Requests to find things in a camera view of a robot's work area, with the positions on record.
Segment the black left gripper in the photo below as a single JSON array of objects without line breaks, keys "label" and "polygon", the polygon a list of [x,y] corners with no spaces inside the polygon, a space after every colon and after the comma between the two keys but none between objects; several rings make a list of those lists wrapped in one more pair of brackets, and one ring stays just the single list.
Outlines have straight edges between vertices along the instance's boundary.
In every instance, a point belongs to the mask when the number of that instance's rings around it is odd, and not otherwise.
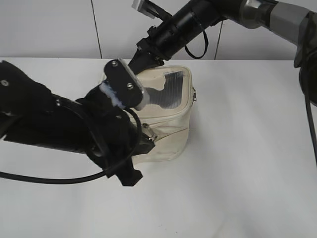
[{"label": "black left gripper", "polygon": [[107,174],[116,174],[122,186],[133,187],[143,175],[132,157],[149,153],[155,143],[142,130],[137,114],[115,105],[97,86],[76,100],[86,115],[89,144],[86,155]]}]

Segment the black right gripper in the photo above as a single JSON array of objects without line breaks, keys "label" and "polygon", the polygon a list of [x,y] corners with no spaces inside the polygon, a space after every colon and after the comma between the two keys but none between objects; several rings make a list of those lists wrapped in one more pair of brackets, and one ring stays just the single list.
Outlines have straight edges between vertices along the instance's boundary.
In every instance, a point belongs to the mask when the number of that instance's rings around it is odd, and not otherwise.
[{"label": "black right gripper", "polygon": [[148,30],[147,43],[155,54],[145,51],[136,51],[128,66],[134,74],[144,70],[163,66],[163,60],[169,60],[182,48],[194,59],[201,59],[201,56],[192,54],[187,44],[199,34],[205,35],[206,11],[204,9],[181,9],[175,15],[167,12],[158,12],[154,9],[146,9],[150,16],[160,18],[163,23],[158,27],[151,27]]}]

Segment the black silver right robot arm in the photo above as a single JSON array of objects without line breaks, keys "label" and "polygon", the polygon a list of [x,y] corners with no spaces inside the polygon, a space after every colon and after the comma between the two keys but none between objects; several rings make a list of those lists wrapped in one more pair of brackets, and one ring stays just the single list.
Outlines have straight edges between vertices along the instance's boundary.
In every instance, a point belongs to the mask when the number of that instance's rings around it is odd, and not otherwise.
[{"label": "black silver right robot arm", "polygon": [[317,102],[317,14],[307,8],[275,0],[191,0],[170,14],[149,0],[136,0],[133,8],[161,24],[148,30],[137,43],[129,67],[135,74],[162,66],[178,51],[221,21],[247,28],[266,28],[297,48],[294,67],[312,104]]}]

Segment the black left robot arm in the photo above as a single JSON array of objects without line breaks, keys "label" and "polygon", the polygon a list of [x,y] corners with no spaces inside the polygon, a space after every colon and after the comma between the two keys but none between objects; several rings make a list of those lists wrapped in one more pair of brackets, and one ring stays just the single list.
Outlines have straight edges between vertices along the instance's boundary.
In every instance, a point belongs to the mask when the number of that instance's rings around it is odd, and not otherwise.
[{"label": "black left robot arm", "polygon": [[15,65],[0,63],[0,136],[13,143],[86,155],[101,171],[81,178],[37,178],[1,173],[1,178],[39,184],[77,184],[116,176],[134,186],[142,173],[132,158],[155,143],[136,114],[146,92],[121,59],[104,66],[106,76],[77,100],[56,95]]}]

